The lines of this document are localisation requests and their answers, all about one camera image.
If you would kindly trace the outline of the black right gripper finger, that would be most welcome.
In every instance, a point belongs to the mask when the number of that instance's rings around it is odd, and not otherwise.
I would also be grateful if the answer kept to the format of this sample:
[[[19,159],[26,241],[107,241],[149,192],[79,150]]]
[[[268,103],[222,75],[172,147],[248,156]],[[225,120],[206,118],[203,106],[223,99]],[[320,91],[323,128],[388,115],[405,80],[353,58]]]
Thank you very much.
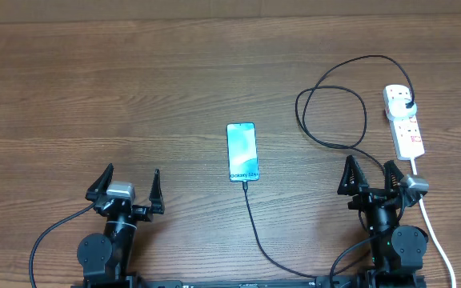
[[[343,176],[337,189],[337,194],[354,196],[364,193],[369,184],[353,155],[348,155],[345,161]]]
[[[385,190],[397,190],[400,187],[400,182],[403,179],[404,175],[401,170],[396,166],[393,160],[387,161],[384,163],[385,170],[385,181],[384,188]]]

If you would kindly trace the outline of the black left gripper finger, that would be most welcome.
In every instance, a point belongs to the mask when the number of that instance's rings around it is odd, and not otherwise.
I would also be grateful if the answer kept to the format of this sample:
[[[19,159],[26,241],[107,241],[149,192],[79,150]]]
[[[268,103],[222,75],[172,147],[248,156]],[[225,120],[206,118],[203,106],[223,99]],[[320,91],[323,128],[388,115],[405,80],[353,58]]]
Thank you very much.
[[[160,170],[154,171],[154,178],[149,195],[150,200],[150,211],[152,214],[164,214],[165,204],[162,196],[161,184],[160,184]]]
[[[85,199],[95,202],[99,197],[106,194],[108,186],[111,184],[114,173],[114,166],[110,163],[99,178],[87,189]]]

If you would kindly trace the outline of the Galaxy smartphone blue screen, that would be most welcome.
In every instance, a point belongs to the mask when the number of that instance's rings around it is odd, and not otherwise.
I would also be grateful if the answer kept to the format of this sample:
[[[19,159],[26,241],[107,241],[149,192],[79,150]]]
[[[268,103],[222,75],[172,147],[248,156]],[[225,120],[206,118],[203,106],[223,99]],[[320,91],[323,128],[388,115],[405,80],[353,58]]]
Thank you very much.
[[[231,182],[259,180],[259,158],[253,122],[226,126],[227,153]]]

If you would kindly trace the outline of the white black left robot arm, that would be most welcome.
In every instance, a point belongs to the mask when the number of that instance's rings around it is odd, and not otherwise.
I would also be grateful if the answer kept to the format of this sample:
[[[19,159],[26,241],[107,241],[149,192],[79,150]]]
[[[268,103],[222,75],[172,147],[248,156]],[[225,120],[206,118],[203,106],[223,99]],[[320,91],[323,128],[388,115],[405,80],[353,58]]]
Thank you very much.
[[[30,284],[37,286],[34,277],[34,257],[45,236],[62,224],[94,210],[106,218],[102,233],[89,234],[78,245],[77,259],[83,269],[83,287],[144,287],[145,282],[128,266],[134,245],[138,222],[152,222],[156,214],[165,212],[160,170],[154,171],[149,194],[149,206],[134,203],[135,189],[130,182],[112,179],[114,166],[110,163],[97,180],[87,189],[86,208],[56,222],[45,229],[35,241],[28,261]]]

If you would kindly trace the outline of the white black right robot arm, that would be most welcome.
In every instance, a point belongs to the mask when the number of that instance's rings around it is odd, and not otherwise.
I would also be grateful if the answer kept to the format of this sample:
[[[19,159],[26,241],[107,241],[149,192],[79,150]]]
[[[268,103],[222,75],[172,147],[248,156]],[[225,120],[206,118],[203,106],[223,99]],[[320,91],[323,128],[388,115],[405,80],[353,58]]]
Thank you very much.
[[[423,199],[428,182],[403,174],[393,161],[385,162],[384,187],[372,188],[355,157],[347,156],[337,194],[351,196],[349,210],[365,214],[368,238],[344,250],[331,266],[328,282],[341,286],[335,269],[351,251],[368,244],[372,266],[361,269],[347,283],[350,287],[425,287],[423,268],[429,236],[417,226],[400,223],[404,211]]]

